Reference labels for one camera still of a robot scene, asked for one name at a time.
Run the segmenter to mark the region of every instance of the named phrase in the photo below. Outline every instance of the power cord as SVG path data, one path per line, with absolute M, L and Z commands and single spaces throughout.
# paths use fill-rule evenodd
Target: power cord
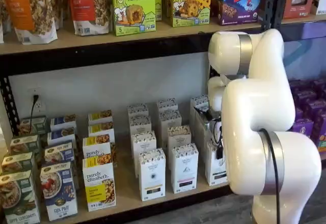
M 281 223 L 281 211 L 280 211 L 280 190 L 279 190 L 279 173 L 277 171 L 277 164 L 276 164 L 276 158 L 274 153 L 273 144 L 271 142 L 271 139 L 269 137 L 268 132 L 266 129 L 260 129 L 261 132 L 263 132 L 267 139 L 267 144 L 269 146 L 271 157 L 273 159 L 273 165 L 274 165 L 274 171 L 275 171 L 275 189 L 276 189 L 276 223 Z
M 34 110 L 34 106 L 37 102 L 37 100 L 39 99 L 39 95 L 33 95 L 33 105 L 32 105 L 32 111 L 31 111 L 31 120 L 30 120 L 30 131 L 29 134 L 31 134 L 31 130 L 32 130 L 32 118 L 33 118 L 33 110 Z

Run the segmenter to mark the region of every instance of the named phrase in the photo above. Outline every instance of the green box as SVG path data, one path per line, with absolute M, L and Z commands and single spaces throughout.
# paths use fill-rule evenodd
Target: green box
M 113 0 L 116 36 L 156 30 L 155 0 Z

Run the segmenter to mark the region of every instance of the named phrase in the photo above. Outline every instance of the gray floor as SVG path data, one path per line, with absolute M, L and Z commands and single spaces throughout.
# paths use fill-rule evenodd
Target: gray floor
M 229 195 L 129 224 L 250 224 L 252 198 Z M 326 223 L 326 170 L 304 208 L 300 223 Z

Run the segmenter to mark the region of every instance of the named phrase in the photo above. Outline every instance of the purple product packaging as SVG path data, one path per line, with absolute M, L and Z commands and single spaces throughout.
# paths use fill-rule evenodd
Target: purple product packaging
M 312 132 L 314 122 L 309 118 L 298 119 L 294 122 L 289 131 L 299 132 L 306 136 L 310 136 Z

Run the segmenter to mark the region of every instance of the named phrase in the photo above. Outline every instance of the white robotic arm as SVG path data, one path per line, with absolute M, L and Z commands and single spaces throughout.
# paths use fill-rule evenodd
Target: white robotic arm
M 248 79 L 231 81 L 225 90 L 210 79 L 209 102 L 218 110 L 223 92 L 229 184 L 236 194 L 255 196 L 252 214 L 259 224 L 277 223 L 275 172 L 268 137 L 279 172 L 281 223 L 298 223 L 321 174 L 320 156 L 313 142 L 302 134 L 284 132 L 294 122 L 295 108 L 283 52 L 283 39 L 277 30 L 257 35 L 215 33 L 208 49 L 209 62 L 219 74 L 248 74 Z M 267 135 L 259 132 L 262 128 Z

